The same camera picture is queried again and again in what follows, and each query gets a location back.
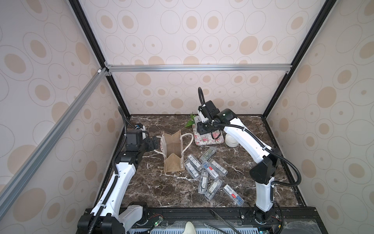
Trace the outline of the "clear compass case red blue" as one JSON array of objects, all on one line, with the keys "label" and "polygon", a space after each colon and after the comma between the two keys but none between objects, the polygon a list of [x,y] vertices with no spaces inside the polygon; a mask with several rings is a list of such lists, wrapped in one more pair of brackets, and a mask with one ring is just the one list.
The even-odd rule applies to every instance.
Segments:
[{"label": "clear compass case red blue", "polygon": [[203,168],[208,172],[208,174],[213,178],[213,179],[217,179],[219,178],[219,174],[217,173],[217,171],[213,168],[212,164],[208,161],[205,161],[204,163],[202,163],[202,166]]}]

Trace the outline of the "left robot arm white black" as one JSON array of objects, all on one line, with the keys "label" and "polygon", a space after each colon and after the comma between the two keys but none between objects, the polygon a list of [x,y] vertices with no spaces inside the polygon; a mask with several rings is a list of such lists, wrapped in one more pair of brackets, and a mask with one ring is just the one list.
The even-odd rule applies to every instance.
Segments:
[{"label": "left robot arm white black", "polygon": [[105,191],[95,207],[81,216],[79,234],[126,234],[136,223],[148,223],[148,206],[145,202],[133,202],[121,211],[122,200],[128,185],[135,175],[143,156],[159,149],[159,140],[150,136],[143,124],[131,129],[124,127],[120,150],[112,159],[114,170]]}]

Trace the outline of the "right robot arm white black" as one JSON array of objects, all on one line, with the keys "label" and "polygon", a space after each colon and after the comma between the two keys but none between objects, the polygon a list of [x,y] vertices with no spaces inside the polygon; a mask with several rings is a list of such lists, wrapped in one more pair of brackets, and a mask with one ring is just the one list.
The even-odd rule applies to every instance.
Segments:
[{"label": "right robot arm white black", "polygon": [[[256,166],[250,169],[250,176],[256,183],[256,203],[254,217],[259,224],[265,224],[274,213],[273,190],[275,185],[296,187],[302,182],[302,176],[297,167],[280,155],[278,149],[273,149],[252,133],[230,109],[219,111],[206,104],[199,106],[198,133],[212,133],[216,130],[226,132],[233,137],[253,158]],[[285,183],[275,180],[275,173],[280,161],[288,164],[296,173],[297,180]]]}]

